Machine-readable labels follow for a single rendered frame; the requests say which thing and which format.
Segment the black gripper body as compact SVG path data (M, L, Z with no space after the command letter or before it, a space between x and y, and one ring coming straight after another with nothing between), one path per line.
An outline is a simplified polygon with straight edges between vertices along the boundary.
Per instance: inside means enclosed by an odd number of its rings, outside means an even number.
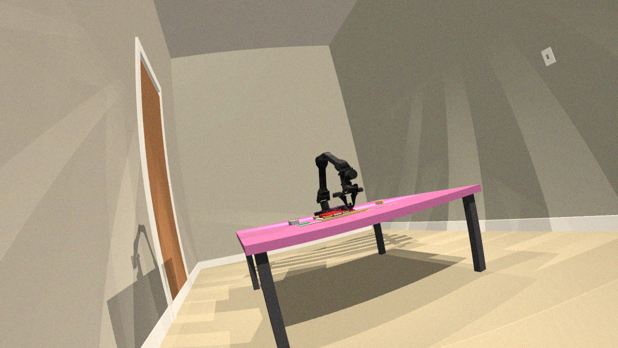
M360 187L360 188L358 188L358 190L356 190L355 192L348 193L348 192L344 191L344 184L345 184L345 183L346 183L346 184L350 184L350 183L352 183L352 182L351 182L350 180L348 180L348 181L342 181L341 186L342 186L342 190L343 190L343 191L342 191L342 192L335 192L335 193L333 193L333 195L332 195L332 196L333 196L333 198L337 198L337 197L344 197L346 194L352 194L352 195L354 195L354 194L357 194L357 192L363 192L363 188L362 188L362 187ZM346 192L346 193L345 193L345 192Z

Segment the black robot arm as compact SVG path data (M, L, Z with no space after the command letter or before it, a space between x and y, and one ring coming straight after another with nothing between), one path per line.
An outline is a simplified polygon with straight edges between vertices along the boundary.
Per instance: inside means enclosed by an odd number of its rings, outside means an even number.
M328 152L323 152L320 156L316 157L316 166L319 171L319 190L317 192L317 200L316 202L319 204L322 209L328 210L330 201L330 191L327 189L327 165L328 161L334 165L334 168L339 171L338 176L340 176L341 182L354 180L357 177L357 171L351 167L346 160L339 159L335 157L333 154ZM358 184L347 184L344 183L344 192L352 193L358 190Z

